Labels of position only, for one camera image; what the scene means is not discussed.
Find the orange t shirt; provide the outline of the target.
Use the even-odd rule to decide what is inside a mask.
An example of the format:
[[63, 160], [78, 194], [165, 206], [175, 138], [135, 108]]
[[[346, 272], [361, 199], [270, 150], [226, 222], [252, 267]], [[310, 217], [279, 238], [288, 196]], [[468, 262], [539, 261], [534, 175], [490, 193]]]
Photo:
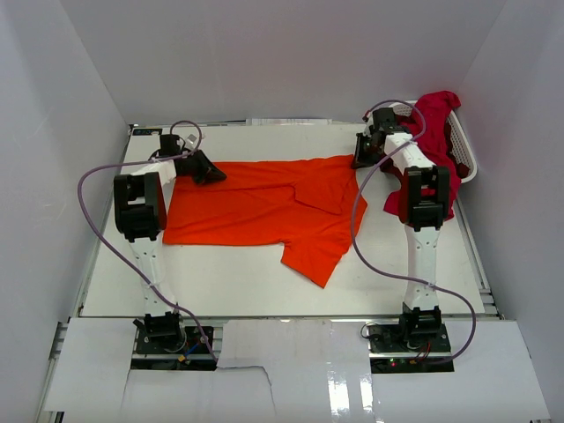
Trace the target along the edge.
[[287, 161], [222, 161], [223, 182], [175, 180], [167, 245], [281, 244], [281, 263], [320, 287], [352, 245], [366, 200], [352, 156]]

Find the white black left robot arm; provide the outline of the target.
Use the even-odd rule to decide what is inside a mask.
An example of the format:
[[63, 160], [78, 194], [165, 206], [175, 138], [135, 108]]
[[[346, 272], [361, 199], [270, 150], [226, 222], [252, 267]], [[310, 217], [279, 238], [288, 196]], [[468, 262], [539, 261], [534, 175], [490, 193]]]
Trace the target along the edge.
[[167, 228], [163, 187], [178, 176], [197, 185], [223, 182], [226, 174], [198, 149], [190, 149], [176, 134], [160, 136], [151, 163], [132, 174], [114, 178], [115, 225], [131, 248], [135, 265], [144, 274], [141, 287], [145, 317], [137, 321], [147, 340], [168, 353], [185, 348], [187, 335], [175, 308], [173, 290], [161, 261], [162, 236]]

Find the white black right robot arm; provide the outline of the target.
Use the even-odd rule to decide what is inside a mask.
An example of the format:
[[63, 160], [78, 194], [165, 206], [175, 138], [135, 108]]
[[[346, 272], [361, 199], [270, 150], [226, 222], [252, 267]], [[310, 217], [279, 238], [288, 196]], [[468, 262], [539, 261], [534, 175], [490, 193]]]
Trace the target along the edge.
[[449, 170], [426, 157], [393, 108], [370, 111], [363, 121], [366, 127], [357, 134], [352, 168], [390, 161], [399, 172], [397, 216], [404, 224], [408, 251], [402, 314], [397, 325], [384, 331], [381, 341], [416, 352], [429, 347], [442, 327], [434, 286], [437, 244], [449, 214]]

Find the pink magenta t shirt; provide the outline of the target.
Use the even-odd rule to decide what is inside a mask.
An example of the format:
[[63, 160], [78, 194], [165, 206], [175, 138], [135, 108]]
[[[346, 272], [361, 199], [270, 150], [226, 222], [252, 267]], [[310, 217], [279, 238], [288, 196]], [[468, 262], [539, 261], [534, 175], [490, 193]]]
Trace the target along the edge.
[[[460, 106], [461, 101], [451, 91], [428, 93], [420, 97], [415, 103], [415, 107], [423, 114], [426, 122], [425, 134], [417, 141], [419, 148], [435, 165], [446, 167], [449, 170], [449, 215], [447, 220], [454, 218], [453, 203], [456, 200], [457, 192], [461, 185], [458, 164], [452, 153], [453, 145], [447, 138], [451, 132], [448, 129], [447, 120], [450, 112]], [[399, 116], [398, 120], [413, 135], [417, 135], [422, 129], [422, 121], [414, 111], [408, 116]], [[383, 172], [393, 174], [397, 179], [401, 179], [401, 174], [392, 166], [391, 160], [384, 165]], [[389, 194], [383, 210], [388, 214], [397, 216], [399, 198], [399, 190]]]

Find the maroon t shirt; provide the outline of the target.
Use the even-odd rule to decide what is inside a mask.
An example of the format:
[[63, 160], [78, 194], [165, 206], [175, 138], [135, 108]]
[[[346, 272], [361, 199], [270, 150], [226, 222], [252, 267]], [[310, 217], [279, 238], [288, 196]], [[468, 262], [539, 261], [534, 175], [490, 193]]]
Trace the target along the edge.
[[[402, 110], [402, 106], [398, 103], [394, 107], [378, 108], [373, 111], [374, 123], [378, 127], [377, 131], [387, 134], [383, 151], [385, 155], [380, 160], [388, 162], [391, 160], [392, 166], [400, 173], [403, 173], [409, 167], [418, 167], [427, 171], [438, 167], [425, 156], [418, 146], [417, 141], [426, 131], [423, 114], [415, 107], [415, 104], [411, 105], [409, 110]], [[412, 111], [416, 112], [422, 121], [422, 129], [417, 135], [413, 135], [398, 120], [399, 116], [408, 116]], [[453, 111], [450, 112], [447, 123], [448, 129], [451, 130], [447, 138], [453, 145], [452, 153], [458, 164], [461, 183], [464, 183], [469, 181], [476, 173], [475, 159], [460, 123], [453, 116]]]

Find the white perforated laundry basket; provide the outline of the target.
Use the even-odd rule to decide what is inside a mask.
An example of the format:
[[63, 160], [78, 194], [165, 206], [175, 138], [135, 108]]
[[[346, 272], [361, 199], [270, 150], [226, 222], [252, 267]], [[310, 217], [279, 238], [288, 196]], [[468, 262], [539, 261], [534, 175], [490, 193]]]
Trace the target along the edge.
[[408, 108], [408, 115], [397, 114], [395, 107], [382, 111], [391, 120], [375, 124], [375, 135], [382, 135], [382, 160], [388, 161], [400, 179], [409, 168], [420, 171], [423, 182], [435, 175], [454, 196], [461, 181], [457, 160], [463, 170], [473, 174], [475, 160], [453, 110], [460, 106], [450, 91], [425, 94], [417, 101], [399, 101]]

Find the printed paper sheet at wall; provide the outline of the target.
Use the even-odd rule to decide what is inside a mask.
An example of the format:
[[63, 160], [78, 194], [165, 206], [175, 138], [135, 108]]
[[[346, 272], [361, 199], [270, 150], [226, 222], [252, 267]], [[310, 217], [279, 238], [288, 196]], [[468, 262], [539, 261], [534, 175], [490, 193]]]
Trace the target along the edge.
[[331, 119], [323, 118], [249, 118], [246, 120], [247, 126], [312, 126], [330, 125]]

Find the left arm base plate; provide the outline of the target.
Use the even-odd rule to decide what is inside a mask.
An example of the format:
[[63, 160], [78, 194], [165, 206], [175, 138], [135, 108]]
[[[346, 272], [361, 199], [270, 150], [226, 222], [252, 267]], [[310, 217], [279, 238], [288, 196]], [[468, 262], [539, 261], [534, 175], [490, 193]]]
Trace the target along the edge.
[[217, 365], [204, 344], [196, 326], [185, 326], [185, 334], [171, 346], [151, 341], [146, 333], [137, 330], [130, 361], [132, 370], [204, 371], [213, 372]]

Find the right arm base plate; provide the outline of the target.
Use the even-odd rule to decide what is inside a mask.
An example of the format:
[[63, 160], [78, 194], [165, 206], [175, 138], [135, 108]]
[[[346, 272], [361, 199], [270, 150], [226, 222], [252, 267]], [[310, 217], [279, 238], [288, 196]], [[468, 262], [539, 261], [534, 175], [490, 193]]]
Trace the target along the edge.
[[365, 323], [360, 336], [367, 340], [373, 375], [452, 373], [451, 345], [446, 326], [430, 339], [409, 344], [398, 324]]

